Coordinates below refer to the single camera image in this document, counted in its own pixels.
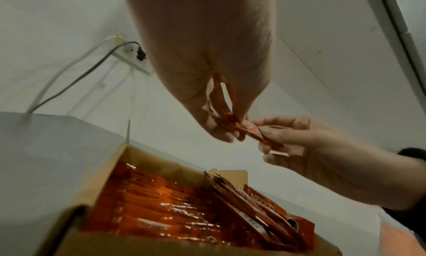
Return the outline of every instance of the black sleeve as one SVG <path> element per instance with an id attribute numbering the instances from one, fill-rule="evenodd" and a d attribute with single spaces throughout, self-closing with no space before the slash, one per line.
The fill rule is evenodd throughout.
<path id="1" fill-rule="evenodd" d="M 426 150 L 408 148 L 403 149 L 399 153 L 402 156 L 418 158 L 426 161 Z M 416 234 L 416 238 L 422 247 L 426 250 L 426 195 L 420 200 L 415 207 L 407 211 L 394 211 L 384 209 L 392 218 L 409 228 Z"/>

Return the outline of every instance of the table surface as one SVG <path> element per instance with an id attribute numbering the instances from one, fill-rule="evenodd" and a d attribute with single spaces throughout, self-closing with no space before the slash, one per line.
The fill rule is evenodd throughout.
<path id="1" fill-rule="evenodd" d="M 1 255 L 35 255 L 88 177 L 124 141 L 123 136 L 69 116 L 0 112 Z M 146 145 L 131 144 L 204 170 Z M 314 222 L 316 232 L 345 256 L 381 255 L 378 236 L 265 195 L 290 213 Z"/>

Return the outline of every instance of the cardboard box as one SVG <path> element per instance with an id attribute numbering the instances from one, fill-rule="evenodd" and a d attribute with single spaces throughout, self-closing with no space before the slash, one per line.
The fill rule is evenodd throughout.
<path id="1" fill-rule="evenodd" d="M 170 241 L 164 239 L 152 239 L 140 236 L 114 236 L 106 233 L 81 232 L 79 229 L 84 222 L 91 207 L 101 193 L 107 179 L 118 160 L 124 161 L 138 169 L 164 177 L 168 180 L 189 186 L 204 186 L 204 175 L 200 171 L 171 162 L 155 155 L 123 144 L 110 160 L 90 181 L 89 185 L 81 191 L 75 201 L 74 212 L 67 213 L 66 219 L 60 223 L 63 225 L 61 232 L 56 233 L 56 247 L 50 249 L 55 256 L 151 256 L 151 255 L 300 255 L 288 252 L 266 252 L 249 248 L 230 248 L 218 245 Z M 227 177 L 235 184 L 243 186 L 248 181 L 247 171 L 220 171 L 221 175 Z M 338 256 L 342 255 L 340 250 L 327 242 L 320 236 L 316 236 L 316 248 L 306 255 L 315 256 Z"/>

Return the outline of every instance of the black cable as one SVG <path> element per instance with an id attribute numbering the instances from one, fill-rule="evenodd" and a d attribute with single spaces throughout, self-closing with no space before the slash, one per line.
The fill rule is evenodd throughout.
<path id="1" fill-rule="evenodd" d="M 79 76 L 76 80 L 74 80 L 71 84 L 69 84 L 66 88 L 64 88 L 63 90 L 61 90 L 60 92 L 58 92 L 57 94 L 55 94 L 54 96 L 51 96 L 49 98 L 47 98 L 46 100 L 42 101 L 41 103 L 39 103 L 37 106 L 35 106 L 29 113 L 33 113 L 34 111 L 36 111 L 39 107 L 45 105 L 46 103 L 48 103 L 49 101 L 55 99 L 56 97 L 60 96 L 62 93 L 64 93 L 66 90 L 68 90 L 69 88 L 71 88 L 73 85 L 75 85 L 78 81 L 82 80 L 83 78 L 85 78 L 86 76 L 88 76 L 91 72 L 93 72 L 96 68 L 98 68 L 103 62 L 105 62 L 105 60 L 111 56 L 117 49 L 119 49 L 122 46 L 128 45 L 128 44 L 137 44 L 139 46 L 140 49 L 141 45 L 136 42 L 136 41 L 129 41 L 129 42 L 124 42 L 116 47 L 114 47 L 110 52 L 108 52 L 108 54 L 106 54 L 100 61 L 98 61 L 94 66 L 92 66 L 92 68 L 90 68 L 89 70 L 87 70 L 84 74 L 82 74 L 81 76 Z"/>

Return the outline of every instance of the wall outlet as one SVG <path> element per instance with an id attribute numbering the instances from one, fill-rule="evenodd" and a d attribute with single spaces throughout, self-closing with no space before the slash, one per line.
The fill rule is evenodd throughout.
<path id="1" fill-rule="evenodd" d="M 115 41 L 114 47 L 127 41 L 133 40 L 121 37 L 121 39 Z M 130 44 L 120 47 L 112 55 L 122 62 L 128 64 L 130 67 L 138 70 L 139 72 L 145 75 L 150 75 L 154 71 L 154 68 L 149 62 L 148 57 L 145 57 L 143 61 L 140 61 L 138 58 L 136 58 L 137 52 L 138 46 L 136 44 Z"/>

